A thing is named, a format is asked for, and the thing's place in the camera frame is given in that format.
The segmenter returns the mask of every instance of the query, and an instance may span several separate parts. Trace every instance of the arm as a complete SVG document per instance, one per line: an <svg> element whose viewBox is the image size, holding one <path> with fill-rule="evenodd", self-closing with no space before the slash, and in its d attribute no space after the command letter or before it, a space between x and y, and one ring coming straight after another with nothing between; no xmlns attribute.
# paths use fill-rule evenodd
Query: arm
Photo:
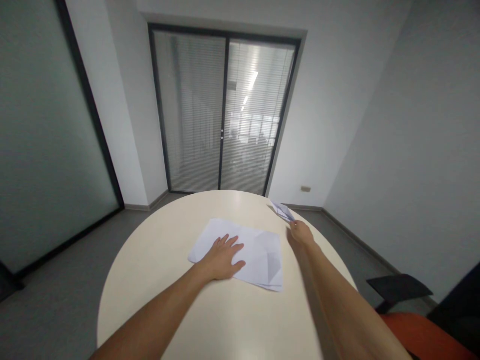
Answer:
<svg viewBox="0 0 480 360"><path fill-rule="evenodd" d="M327 259L310 228L301 221L292 221L290 227L293 238L306 253L340 358L412 360L370 304Z"/></svg>
<svg viewBox="0 0 480 360"><path fill-rule="evenodd" d="M234 245L238 236L227 241L228 237L218 238L199 263L140 309L91 359L159 359L204 286L230 279L245 266L245 261L232 265L244 245Z"/></svg>

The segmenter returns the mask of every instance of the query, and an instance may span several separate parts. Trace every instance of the paper sheet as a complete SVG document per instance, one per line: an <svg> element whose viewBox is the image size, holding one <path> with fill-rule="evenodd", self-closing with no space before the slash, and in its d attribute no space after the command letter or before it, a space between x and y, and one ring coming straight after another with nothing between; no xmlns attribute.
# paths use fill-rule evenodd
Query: paper sheet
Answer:
<svg viewBox="0 0 480 360"><path fill-rule="evenodd" d="M268 290L283 291L280 236L273 232L213 218L193 246L188 260L198 263L212 248L215 240L226 234L229 234L230 238L238 236L236 244L244 244L243 249L233 257L232 264L243 260L246 265L233 277Z"/></svg>
<svg viewBox="0 0 480 360"><path fill-rule="evenodd" d="M274 210L278 214L278 216L280 216L282 219L287 220L288 222L295 221L295 218L292 215L292 213L290 212L290 209L288 207L286 207L285 205L283 205L281 203L278 203L278 202L275 202L275 201L272 201L272 200L270 200L270 201L273 205Z"/></svg>

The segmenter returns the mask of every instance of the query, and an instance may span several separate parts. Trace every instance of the forearm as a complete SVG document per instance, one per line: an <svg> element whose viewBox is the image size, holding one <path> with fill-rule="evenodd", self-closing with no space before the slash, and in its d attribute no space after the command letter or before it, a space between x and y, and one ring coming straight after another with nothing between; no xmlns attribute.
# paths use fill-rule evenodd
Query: forearm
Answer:
<svg viewBox="0 0 480 360"><path fill-rule="evenodd" d="M411 360L380 316L332 265L315 241L307 241L302 246L340 357Z"/></svg>
<svg viewBox="0 0 480 360"><path fill-rule="evenodd" d="M159 359L209 281L198 265L192 266L128 320L92 359Z"/></svg>

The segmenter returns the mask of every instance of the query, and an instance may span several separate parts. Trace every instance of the right hand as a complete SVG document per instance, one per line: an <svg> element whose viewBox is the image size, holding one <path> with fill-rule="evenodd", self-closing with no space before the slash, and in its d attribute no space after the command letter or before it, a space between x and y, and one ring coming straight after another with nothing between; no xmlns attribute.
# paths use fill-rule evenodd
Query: right hand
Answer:
<svg viewBox="0 0 480 360"><path fill-rule="evenodd" d="M303 221L291 221L290 228L293 238L300 244L308 244L311 242L315 242L314 236L312 235L310 228Z"/></svg>
<svg viewBox="0 0 480 360"><path fill-rule="evenodd" d="M210 251L198 263L208 281L230 279L246 264L245 261L239 261L232 265L234 255L244 248L244 244L234 245L239 239L238 236L232 237L230 240L228 238L228 234L222 238L219 237L213 243Z"/></svg>

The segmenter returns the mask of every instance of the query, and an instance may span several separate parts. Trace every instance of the chair armrest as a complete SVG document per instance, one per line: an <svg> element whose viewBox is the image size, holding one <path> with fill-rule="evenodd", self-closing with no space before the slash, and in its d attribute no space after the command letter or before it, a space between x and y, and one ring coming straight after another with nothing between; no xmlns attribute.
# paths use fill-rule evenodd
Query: chair armrest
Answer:
<svg viewBox="0 0 480 360"><path fill-rule="evenodd" d="M402 301L423 298L434 294L416 278L407 274L378 277L366 282L389 305L384 305L383 310L386 311Z"/></svg>

